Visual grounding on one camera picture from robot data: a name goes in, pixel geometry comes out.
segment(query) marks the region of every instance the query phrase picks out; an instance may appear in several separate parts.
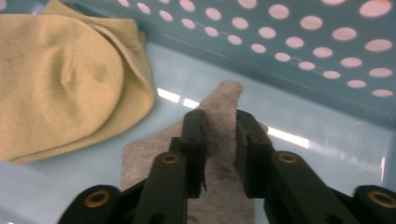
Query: bolt hole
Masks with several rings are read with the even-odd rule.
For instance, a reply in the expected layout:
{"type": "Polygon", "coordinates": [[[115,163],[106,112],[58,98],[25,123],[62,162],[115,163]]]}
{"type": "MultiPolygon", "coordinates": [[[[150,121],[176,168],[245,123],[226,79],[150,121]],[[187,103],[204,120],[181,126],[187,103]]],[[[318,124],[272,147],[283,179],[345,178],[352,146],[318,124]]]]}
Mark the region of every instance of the bolt hole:
{"type": "Polygon", "coordinates": [[[396,199],[392,198],[386,193],[379,190],[374,190],[368,193],[371,201],[386,208],[396,208],[396,199]]]}
{"type": "Polygon", "coordinates": [[[178,162],[178,156],[177,155],[166,155],[163,157],[163,162],[167,164],[172,164],[178,162]]]}
{"type": "Polygon", "coordinates": [[[297,158],[289,153],[284,153],[279,156],[279,159],[285,163],[295,163],[297,162],[297,158]]]}
{"type": "Polygon", "coordinates": [[[110,200],[110,193],[108,193],[104,189],[99,189],[96,192],[88,195],[84,203],[85,206],[94,208],[94,207],[102,206],[103,204],[107,203],[109,200],[110,200]]]}
{"type": "Polygon", "coordinates": [[[329,224],[344,224],[343,219],[336,216],[335,214],[327,214],[326,215],[326,222],[329,224]]]}
{"type": "Polygon", "coordinates": [[[149,224],[164,224],[166,216],[162,213],[156,213],[149,218],[149,224]]]}

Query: circular hole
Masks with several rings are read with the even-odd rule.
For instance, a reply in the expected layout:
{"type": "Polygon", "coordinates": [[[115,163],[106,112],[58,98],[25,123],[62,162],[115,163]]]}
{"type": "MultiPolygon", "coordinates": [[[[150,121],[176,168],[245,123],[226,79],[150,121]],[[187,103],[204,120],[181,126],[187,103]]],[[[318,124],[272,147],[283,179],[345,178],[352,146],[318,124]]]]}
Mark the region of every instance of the circular hole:
{"type": "Polygon", "coordinates": [[[301,62],[298,64],[298,66],[306,71],[310,71],[310,70],[314,70],[315,69],[315,65],[313,63],[310,62],[301,62]]]}
{"type": "Polygon", "coordinates": [[[335,214],[326,214],[325,220],[326,220],[326,223],[329,223],[329,224],[344,224],[343,219],[336,216],[335,214]]]}
{"type": "Polygon", "coordinates": [[[110,193],[107,190],[99,189],[87,196],[84,204],[87,207],[94,208],[102,206],[110,200],[110,193]]]}
{"type": "Polygon", "coordinates": [[[351,80],[351,81],[348,81],[347,85],[348,85],[349,87],[351,87],[351,88],[357,88],[357,89],[358,89],[358,88],[363,88],[363,87],[367,86],[367,84],[366,84],[365,82],[360,81],[360,80],[351,80]]]}
{"type": "Polygon", "coordinates": [[[206,13],[206,16],[212,21],[221,20],[221,13],[213,7],[207,8],[205,13],[206,13]]]}
{"type": "Polygon", "coordinates": [[[239,30],[245,30],[248,28],[248,22],[243,18],[235,17],[233,18],[233,26],[239,30]]]}
{"type": "Polygon", "coordinates": [[[193,12],[195,10],[195,5],[190,0],[180,0],[181,7],[188,12],[193,12]]]}
{"type": "Polygon", "coordinates": [[[146,14],[150,14],[151,13],[151,10],[149,9],[149,7],[146,6],[143,3],[138,3],[137,7],[139,7],[140,11],[142,11],[143,13],[146,13],[146,14]]]}
{"type": "Polygon", "coordinates": [[[297,158],[289,153],[282,153],[279,155],[278,157],[281,161],[285,162],[285,163],[295,163],[297,162],[297,158]]]}
{"type": "Polygon", "coordinates": [[[386,208],[396,208],[396,199],[379,190],[368,193],[371,201],[386,208]]]}
{"type": "Polygon", "coordinates": [[[163,213],[156,213],[149,218],[149,224],[165,224],[166,215],[163,213]]]}
{"type": "Polygon", "coordinates": [[[387,90],[376,90],[373,91],[373,95],[377,97],[389,97],[393,95],[393,92],[387,90]]]}
{"type": "Polygon", "coordinates": [[[322,26],[323,22],[317,16],[307,16],[300,21],[300,24],[307,30],[317,30],[322,26]]]}
{"type": "Polygon", "coordinates": [[[189,19],[183,19],[181,20],[181,22],[183,23],[183,25],[188,28],[188,29],[195,29],[195,23],[189,19]]]}
{"type": "Polygon", "coordinates": [[[262,27],[259,30],[259,34],[265,39],[271,39],[276,36],[276,31],[271,27],[262,27]]]}
{"type": "Polygon", "coordinates": [[[328,79],[337,79],[341,75],[338,72],[335,72],[335,71],[326,71],[326,72],[323,73],[323,76],[328,78],[328,79]]]}
{"type": "Polygon", "coordinates": [[[287,53],[277,53],[275,58],[282,63],[290,61],[290,56],[287,53]]]}
{"type": "Polygon", "coordinates": [[[216,37],[216,36],[219,35],[219,31],[216,30],[213,27],[210,27],[210,26],[205,27],[205,32],[206,32],[207,35],[210,35],[210,36],[213,36],[213,37],[216,37]]]}
{"type": "Polygon", "coordinates": [[[322,2],[330,6],[336,6],[345,2],[345,0],[322,0],[322,2]]]}
{"type": "Polygon", "coordinates": [[[348,41],[356,37],[358,33],[350,27],[341,27],[332,32],[332,37],[339,41],[348,41]]]}
{"type": "Polygon", "coordinates": [[[163,163],[172,164],[178,162],[178,156],[173,154],[167,154],[163,156],[163,163]]]}
{"type": "Polygon", "coordinates": [[[368,18],[380,17],[390,12],[392,5],[387,0],[372,0],[361,5],[359,13],[368,18]]]}
{"type": "Polygon", "coordinates": [[[264,53],[266,51],[265,46],[263,46],[261,44],[253,44],[250,47],[256,53],[264,53]]]}
{"type": "Polygon", "coordinates": [[[365,45],[365,48],[367,50],[373,51],[373,52],[381,52],[385,51],[388,49],[392,48],[392,42],[386,40],[386,39],[376,39],[368,42],[365,45]]]}
{"type": "Polygon", "coordinates": [[[279,20],[285,20],[289,16],[289,9],[283,5],[273,5],[269,9],[272,17],[279,20]]]}
{"type": "Polygon", "coordinates": [[[359,67],[363,62],[359,58],[345,58],[341,61],[341,65],[347,68],[359,67]]]}
{"type": "Polygon", "coordinates": [[[257,6],[257,0],[238,0],[241,7],[253,9],[257,6]]]}
{"type": "Polygon", "coordinates": [[[388,68],[375,68],[369,72],[372,77],[390,77],[393,72],[388,68]]]}
{"type": "Polygon", "coordinates": [[[165,21],[172,21],[173,20],[173,17],[172,17],[171,14],[169,14],[169,12],[161,10],[159,13],[160,13],[161,17],[165,21]]]}
{"type": "Polygon", "coordinates": [[[292,49],[299,49],[304,45],[304,41],[299,37],[293,36],[286,40],[286,44],[292,49]]]}
{"type": "Polygon", "coordinates": [[[242,44],[242,39],[239,36],[237,36],[237,35],[229,35],[228,36],[228,41],[230,41],[230,43],[232,43],[234,45],[242,44]]]}
{"type": "Polygon", "coordinates": [[[329,58],[332,56],[332,50],[325,47],[316,48],[313,53],[318,58],[329,58]]]}
{"type": "Polygon", "coordinates": [[[130,4],[128,2],[128,0],[119,0],[119,3],[123,6],[123,7],[128,7],[130,4]]]}

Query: blue plastic basket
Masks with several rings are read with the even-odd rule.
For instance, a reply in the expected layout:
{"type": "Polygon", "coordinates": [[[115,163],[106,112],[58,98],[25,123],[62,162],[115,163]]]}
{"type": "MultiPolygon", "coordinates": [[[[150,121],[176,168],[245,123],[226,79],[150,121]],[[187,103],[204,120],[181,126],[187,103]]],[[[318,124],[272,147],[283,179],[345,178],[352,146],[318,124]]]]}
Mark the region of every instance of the blue plastic basket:
{"type": "MultiPolygon", "coordinates": [[[[0,12],[38,14],[46,2],[0,0],[0,12]]],[[[302,155],[332,188],[396,190],[393,1],[67,2],[138,21],[157,104],[100,144],[17,167],[1,162],[0,222],[54,223],[83,189],[117,186],[125,145],[178,121],[226,79],[243,84],[238,107],[271,127],[275,148],[302,155]]]]}

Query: beige sock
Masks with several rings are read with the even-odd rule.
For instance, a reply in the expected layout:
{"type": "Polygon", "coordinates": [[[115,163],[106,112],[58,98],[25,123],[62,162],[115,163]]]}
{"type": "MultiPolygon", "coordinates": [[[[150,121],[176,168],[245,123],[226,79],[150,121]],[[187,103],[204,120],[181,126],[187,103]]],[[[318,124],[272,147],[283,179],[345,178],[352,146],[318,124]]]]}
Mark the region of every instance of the beige sock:
{"type": "MultiPolygon", "coordinates": [[[[234,168],[236,104],[242,91],[235,82],[223,82],[197,107],[206,113],[205,140],[211,156],[205,167],[207,191],[189,200],[188,223],[254,223],[254,201],[247,199],[234,168]]],[[[154,157],[180,137],[182,121],[123,151],[121,189],[146,178],[154,157]]]]}
{"type": "Polygon", "coordinates": [[[73,10],[58,1],[46,13],[52,10],[63,16],[1,15],[0,161],[19,164],[97,143],[152,108],[133,20],[86,24],[69,18],[73,10]]]}

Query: tan sock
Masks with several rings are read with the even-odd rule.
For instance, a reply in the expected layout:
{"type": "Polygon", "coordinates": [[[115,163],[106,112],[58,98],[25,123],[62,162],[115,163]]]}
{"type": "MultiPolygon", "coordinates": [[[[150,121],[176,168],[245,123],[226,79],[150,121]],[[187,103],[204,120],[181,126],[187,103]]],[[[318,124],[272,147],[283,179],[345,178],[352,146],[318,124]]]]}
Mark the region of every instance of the tan sock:
{"type": "MultiPolygon", "coordinates": [[[[188,223],[254,223],[254,201],[247,199],[234,168],[236,104],[242,91],[235,82],[223,82],[198,109],[206,113],[205,141],[210,158],[205,166],[207,191],[189,200],[188,223]]],[[[169,149],[171,138],[180,137],[182,121],[123,151],[121,189],[147,178],[155,156],[169,149]]]]}
{"type": "Polygon", "coordinates": [[[58,1],[46,13],[52,10],[63,16],[1,16],[1,161],[19,164],[97,143],[152,108],[134,21],[89,18],[87,24],[66,15],[73,10],[58,1]]]}

